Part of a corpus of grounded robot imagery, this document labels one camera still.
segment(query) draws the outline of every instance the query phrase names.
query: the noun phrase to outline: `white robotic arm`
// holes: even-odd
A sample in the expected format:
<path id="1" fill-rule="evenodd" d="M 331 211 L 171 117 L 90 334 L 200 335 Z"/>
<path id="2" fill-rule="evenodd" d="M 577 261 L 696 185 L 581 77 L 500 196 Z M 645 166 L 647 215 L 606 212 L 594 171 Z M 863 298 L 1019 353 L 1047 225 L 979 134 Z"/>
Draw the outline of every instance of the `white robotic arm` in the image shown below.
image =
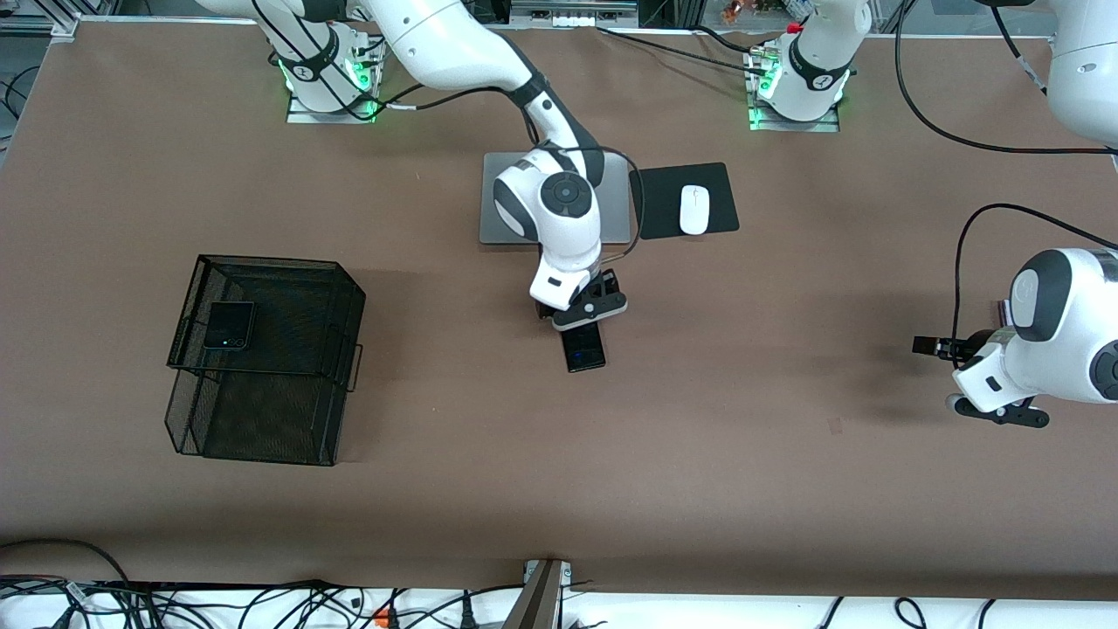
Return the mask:
<path id="1" fill-rule="evenodd" d="M 961 361 L 953 378 L 961 395 L 948 408 L 996 422 L 1048 417 L 1035 395 L 1118 402 L 1118 257 L 1111 249 L 1057 248 L 1034 255 L 1010 294 L 1012 325 L 967 341 L 917 337 L 912 350 Z M 1025 421 L 1014 421 L 1023 418 Z"/>
<path id="2" fill-rule="evenodd" d="M 342 17 L 340 0 L 198 1 L 215 12 L 255 19 L 276 49 L 288 86 L 307 108 L 352 114 L 354 104 L 369 98 L 356 67 L 363 35 L 329 21 Z M 605 156 L 594 136 L 528 58 L 477 23 L 461 0 L 358 3 L 420 84 L 435 89 L 493 87 L 533 121 L 542 141 L 496 178 L 494 199 L 513 231 L 540 244 L 530 294 L 548 307 L 568 309 L 599 273 L 601 219 L 594 188 L 601 182 Z M 587 323 L 623 309 L 595 311 Z"/>
<path id="3" fill-rule="evenodd" d="M 1118 2 L 978 0 L 998 8 L 1055 13 L 1048 101 L 1073 133 L 1118 146 Z"/>
<path id="4" fill-rule="evenodd" d="M 567 309 L 598 271 L 601 218 L 594 188 L 604 154 L 547 78 L 508 39 L 484 28 L 461 0 L 360 0 L 411 76 L 435 89 L 496 87 L 536 123 L 543 142 L 494 182 L 498 212 L 539 241 L 529 292 Z M 562 151 L 582 147 L 588 150 Z"/>
<path id="5" fill-rule="evenodd" d="M 808 122 L 823 117 L 842 97 L 850 64 L 873 26 L 869 0 L 815 0 L 800 32 L 766 45 L 778 55 L 758 96 L 780 115 Z"/>

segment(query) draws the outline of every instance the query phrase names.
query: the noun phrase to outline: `wire mesh basket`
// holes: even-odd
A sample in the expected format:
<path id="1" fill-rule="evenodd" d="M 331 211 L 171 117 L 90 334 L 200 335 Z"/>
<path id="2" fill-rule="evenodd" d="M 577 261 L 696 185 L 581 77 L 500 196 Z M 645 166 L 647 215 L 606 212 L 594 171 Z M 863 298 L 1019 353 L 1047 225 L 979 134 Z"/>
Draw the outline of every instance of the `wire mesh basket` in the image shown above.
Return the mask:
<path id="1" fill-rule="evenodd" d="M 167 362 L 174 450 L 334 465 L 364 298 L 337 261 L 199 255 Z"/>

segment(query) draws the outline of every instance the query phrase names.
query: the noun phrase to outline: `computer mouse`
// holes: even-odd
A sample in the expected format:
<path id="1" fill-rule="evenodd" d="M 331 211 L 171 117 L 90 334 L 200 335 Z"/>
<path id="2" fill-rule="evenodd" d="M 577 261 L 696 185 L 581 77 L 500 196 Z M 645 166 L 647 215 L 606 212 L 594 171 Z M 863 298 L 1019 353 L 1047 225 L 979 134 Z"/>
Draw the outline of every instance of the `computer mouse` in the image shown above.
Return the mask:
<path id="1" fill-rule="evenodd" d="M 698 236 L 710 222 L 710 190 L 702 185 L 683 185 L 680 192 L 680 229 Z"/>

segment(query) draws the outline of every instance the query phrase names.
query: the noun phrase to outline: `black mouse pad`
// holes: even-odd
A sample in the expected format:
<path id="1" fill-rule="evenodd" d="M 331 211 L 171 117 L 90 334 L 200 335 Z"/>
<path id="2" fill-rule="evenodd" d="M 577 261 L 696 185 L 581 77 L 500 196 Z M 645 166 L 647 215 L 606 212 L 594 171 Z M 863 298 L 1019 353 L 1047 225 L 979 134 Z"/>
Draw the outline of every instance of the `black mouse pad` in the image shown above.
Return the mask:
<path id="1" fill-rule="evenodd" d="M 733 204 L 733 191 L 730 189 L 730 175 L 726 172 L 724 163 L 650 168 L 642 170 L 641 177 L 644 179 L 644 191 L 647 197 L 644 220 L 641 221 L 642 238 L 686 235 L 680 229 L 680 192 L 684 185 L 702 185 L 710 191 L 710 221 L 705 232 L 737 231 L 740 227 L 738 209 Z M 639 217 L 642 197 L 636 172 L 629 172 L 629 188 L 633 190 L 633 203 Z"/>

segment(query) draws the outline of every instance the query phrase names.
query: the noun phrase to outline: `brown table surface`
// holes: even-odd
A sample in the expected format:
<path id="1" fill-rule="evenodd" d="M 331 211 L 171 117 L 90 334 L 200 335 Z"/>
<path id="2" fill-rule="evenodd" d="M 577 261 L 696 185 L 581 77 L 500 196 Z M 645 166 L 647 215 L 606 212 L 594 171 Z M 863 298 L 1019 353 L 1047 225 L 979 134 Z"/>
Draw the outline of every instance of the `brown table surface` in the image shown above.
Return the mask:
<path id="1" fill-rule="evenodd" d="M 482 155 L 527 146 L 502 96 L 288 125 L 253 26 L 86 23 L 53 46 L 0 171 L 0 536 L 88 540 L 138 580 L 480 587 L 557 555 L 601 590 L 1118 597 L 1115 408 L 955 417 L 949 365 L 909 353 L 948 333 L 972 210 L 1112 236 L 1108 159 L 935 136 L 889 40 L 859 54 L 841 133 L 788 134 L 748 130 L 732 70 L 589 29 L 510 36 L 600 142 L 643 168 L 724 161 L 735 187 L 740 231 L 616 265 L 631 306 L 604 370 L 566 374 L 534 252 L 477 244 Z M 948 128 L 1083 145 L 999 40 L 912 40 L 907 66 Z M 410 83 L 395 67 L 388 92 Z M 1025 259 L 1081 244 L 984 217 L 964 332 Z M 337 467 L 173 452 L 164 362 L 199 252 L 337 259 L 368 292 Z M 0 561 L 110 576 L 76 552 Z"/>

